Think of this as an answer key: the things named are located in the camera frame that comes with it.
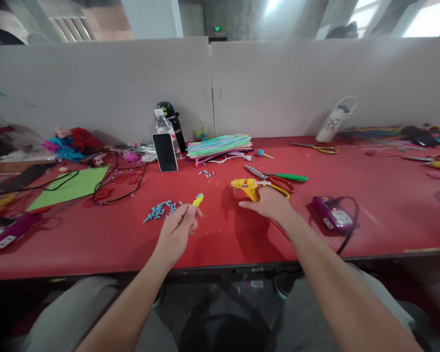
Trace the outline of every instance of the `gray pants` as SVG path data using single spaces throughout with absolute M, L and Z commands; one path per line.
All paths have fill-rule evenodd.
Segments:
M 380 281 L 359 272 L 383 304 L 411 332 L 415 325 L 411 315 Z M 120 290 L 116 285 L 114 279 L 98 276 L 77 282 L 42 312 L 19 350 L 73 351 L 117 297 Z M 306 278 L 297 280 L 274 325 L 267 351 L 339 350 L 308 281 Z M 153 310 L 140 335 L 136 351 L 177 351 L 173 335 Z

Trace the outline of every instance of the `scissors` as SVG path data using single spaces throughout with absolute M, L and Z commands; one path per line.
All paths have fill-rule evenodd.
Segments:
M 428 156 L 426 158 L 415 158 L 415 157 L 403 156 L 402 159 L 432 162 L 432 161 L 440 161 L 440 155 Z
M 255 174 L 257 177 L 259 177 L 262 181 L 266 181 L 267 179 L 269 179 L 269 182 L 271 184 L 268 186 L 272 187 L 273 189 L 279 192 L 282 192 L 287 199 L 290 199 L 290 194 L 295 192 L 295 188 L 293 187 L 293 185 L 284 178 L 264 175 L 263 173 L 260 173 L 256 169 L 253 169 L 251 166 L 246 165 L 246 168 L 249 171 L 251 171 L 253 174 Z
M 317 144 L 301 144 L 301 143 L 290 143 L 293 145 L 298 145 L 301 147 L 317 149 L 319 152 L 324 154 L 337 154 L 339 149 L 329 143 L 317 143 Z

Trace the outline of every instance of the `white water bottle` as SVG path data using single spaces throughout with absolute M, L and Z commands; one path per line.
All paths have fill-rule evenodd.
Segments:
M 156 115 L 156 131 L 160 133 L 169 133 L 171 135 L 171 140 L 173 141 L 173 147 L 175 148 L 176 159 L 181 160 L 181 149 L 179 149 L 179 144 L 177 143 L 175 130 L 171 122 L 165 117 L 165 112 L 162 109 L 155 109 Z
M 345 105 L 340 105 L 344 100 L 353 98 L 355 99 L 355 104 L 352 109 L 349 109 Z M 358 104 L 358 99 L 355 95 L 348 95 L 337 102 L 332 111 L 329 113 L 326 121 L 324 122 L 321 130 L 316 136 L 316 140 L 318 142 L 326 142 L 329 143 L 334 138 L 334 136 L 339 131 L 339 128 L 342 126 L 342 123 L 346 121 L 350 114 L 354 111 Z

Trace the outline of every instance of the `cubicle divider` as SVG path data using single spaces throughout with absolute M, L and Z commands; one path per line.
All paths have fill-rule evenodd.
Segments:
M 440 38 L 223 42 L 206 37 L 0 47 L 0 117 L 44 138 L 83 127 L 147 142 L 170 101 L 185 139 L 316 134 L 356 95 L 347 126 L 440 125 Z
M 44 138 L 62 126 L 148 142 L 160 101 L 180 113 L 187 141 L 213 132 L 206 37 L 0 47 L 0 117 Z
M 316 135 L 351 94 L 359 105 L 347 126 L 440 125 L 440 38 L 211 46 L 217 134 Z

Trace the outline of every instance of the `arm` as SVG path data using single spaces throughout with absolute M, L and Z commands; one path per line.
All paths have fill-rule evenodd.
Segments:
M 278 192 L 263 187 L 257 203 L 240 206 L 276 220 L 295 248 L 330 331 L 344 352 L 422 351 L 359 274 L 349 267 Z
M 168 216 L 156 248 L 134 280 L 89 332 L 77 352 L 134 351 L 163 280 L 179 260 L 202 212 L 183 204 Z

